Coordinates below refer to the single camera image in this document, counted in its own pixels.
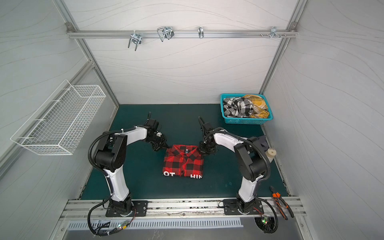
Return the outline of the red black plaid shirt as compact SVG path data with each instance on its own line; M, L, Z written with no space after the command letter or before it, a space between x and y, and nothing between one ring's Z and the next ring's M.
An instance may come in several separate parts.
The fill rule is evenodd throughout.
M198 146L173 145L166 151L163 164L165 177L202 179L203 168L204 158Z

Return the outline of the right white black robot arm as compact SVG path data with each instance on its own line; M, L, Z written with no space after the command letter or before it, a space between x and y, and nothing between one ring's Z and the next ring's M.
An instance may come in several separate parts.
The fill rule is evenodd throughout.
M241 187L237 193L236 205L241 214L249 214L256 204L263 202L273 212L273 224L262 220L265 234L275 233L279 226L277 213L266 200L258 197L257 191L261 182L271 175L271 162L257 137L243 138L228 132L223 128L213 128L208 122L198 117L203 133L203 140L199 143L202 155L212 155L217 146L223 146L234 152L237 158L239 171L242 175Z

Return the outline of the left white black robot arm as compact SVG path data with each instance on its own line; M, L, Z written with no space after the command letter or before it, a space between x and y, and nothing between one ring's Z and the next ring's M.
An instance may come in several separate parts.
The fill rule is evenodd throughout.
M104 132L91 143L88 160L93 168L104 175L110 191L107 214L125 217L134 212L135 206L123 171L127 146L144 141L155 152L170 148L165 135L158 130L160 123L151 116L152 113L148 113L143 125Z

